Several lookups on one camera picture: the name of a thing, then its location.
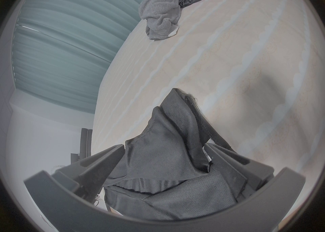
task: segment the gray towel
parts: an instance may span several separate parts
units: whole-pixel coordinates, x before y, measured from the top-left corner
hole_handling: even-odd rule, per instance
[[[181,10],[178,0],[143,0],[139,6],[141,19],[147,20],[146,34],[150,40],[166,39],[177,24]]]

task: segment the curtain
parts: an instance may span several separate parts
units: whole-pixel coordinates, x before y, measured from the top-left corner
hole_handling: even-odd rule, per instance
[[[142,0],[26,0],[16,23],[16,88],[95,112],[100,83],[140,21]]]

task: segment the bed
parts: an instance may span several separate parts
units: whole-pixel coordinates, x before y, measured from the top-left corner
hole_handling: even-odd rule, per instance
[[[100,85],[92,154],[139,135],[172,88],[192,94],[238,153],[306,177],[325,163],[325,39],[303,0],[202,0],[178,33],[152,41],[142,20]]]

